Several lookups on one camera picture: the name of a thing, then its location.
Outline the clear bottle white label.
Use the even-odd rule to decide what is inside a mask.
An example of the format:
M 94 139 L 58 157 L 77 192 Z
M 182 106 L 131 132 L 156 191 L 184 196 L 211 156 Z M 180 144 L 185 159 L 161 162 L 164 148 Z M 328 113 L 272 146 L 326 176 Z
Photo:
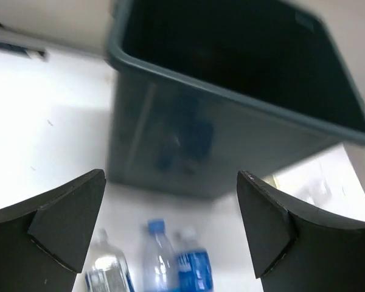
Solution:
M 125 255 L 110 243 L 105 229 L 91 240 L 84 272 L 87 291 L 134 291 Z

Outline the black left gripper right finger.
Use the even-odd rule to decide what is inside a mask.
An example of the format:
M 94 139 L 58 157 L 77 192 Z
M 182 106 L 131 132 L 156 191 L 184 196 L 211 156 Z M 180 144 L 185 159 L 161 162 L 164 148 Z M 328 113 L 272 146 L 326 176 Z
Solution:
M 247 171 L 237 198 L 264 291 L 365 291 L 365 222 L 315 207 Z

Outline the white cap Pocari bottle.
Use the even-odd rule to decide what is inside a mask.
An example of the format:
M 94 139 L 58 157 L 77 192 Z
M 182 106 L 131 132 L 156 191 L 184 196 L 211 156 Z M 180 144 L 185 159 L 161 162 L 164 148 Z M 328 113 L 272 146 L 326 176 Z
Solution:
M 185 227 L 178 232 L 178 275 L 181 291 L 213 291 L 212 268 L 207 249 L 198 241 L 196 230 Z

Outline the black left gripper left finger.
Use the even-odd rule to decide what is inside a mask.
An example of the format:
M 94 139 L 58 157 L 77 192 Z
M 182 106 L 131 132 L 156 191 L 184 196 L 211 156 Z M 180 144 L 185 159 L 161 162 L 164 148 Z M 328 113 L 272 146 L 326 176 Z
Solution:
M 0 209 L 0 291 L 72 291 L 106 186 L 94 169 Z

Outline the dark green plastic bin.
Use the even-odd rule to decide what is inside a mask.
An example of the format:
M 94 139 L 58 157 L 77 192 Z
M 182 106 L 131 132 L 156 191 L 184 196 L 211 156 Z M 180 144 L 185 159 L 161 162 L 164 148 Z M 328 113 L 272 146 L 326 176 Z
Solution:
M 288 1 L 118 1 L 111 182 L 214 199 L 342 142 L 365 104 L 325 22 Z

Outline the blue label on frame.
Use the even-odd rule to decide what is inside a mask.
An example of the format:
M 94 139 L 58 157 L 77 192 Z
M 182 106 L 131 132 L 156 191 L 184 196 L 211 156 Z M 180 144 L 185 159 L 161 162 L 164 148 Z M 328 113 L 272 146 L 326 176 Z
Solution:
M 19 46 L 12 43 L 0 42 L 0 51 L 27 58 L 37 58 L 40 60 L 46 60 L 48 58 L 48 53 L 45 50 Z

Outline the blue cap water bottle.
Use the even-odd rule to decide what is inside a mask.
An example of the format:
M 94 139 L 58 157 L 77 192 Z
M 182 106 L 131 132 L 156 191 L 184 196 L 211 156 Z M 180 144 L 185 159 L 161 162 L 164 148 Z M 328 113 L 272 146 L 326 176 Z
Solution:
M 142 253 L 144 291 L 179 291 L 176 254 L 163 219 L 149 220 Z

